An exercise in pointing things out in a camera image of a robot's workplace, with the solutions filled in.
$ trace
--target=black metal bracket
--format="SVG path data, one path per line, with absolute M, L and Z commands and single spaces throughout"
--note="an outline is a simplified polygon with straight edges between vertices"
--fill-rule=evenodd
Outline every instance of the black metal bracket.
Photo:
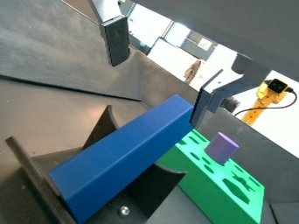
M 81 148 L 31 157 L 13 136 L 5 140 L 56 223 L 69 224 L 76 222 L 48 178 L 48 170 L 55 168 L 81 150 L 85 150 L 89 145 L 116 129 L 117 124 L 112 115 L 112 107 L 108 105 Z M 152 164 L 120 194 L 89 218 L 87 223 L 145 223 L 184 175 L 185 172 L 171 171 L 159 164 Z

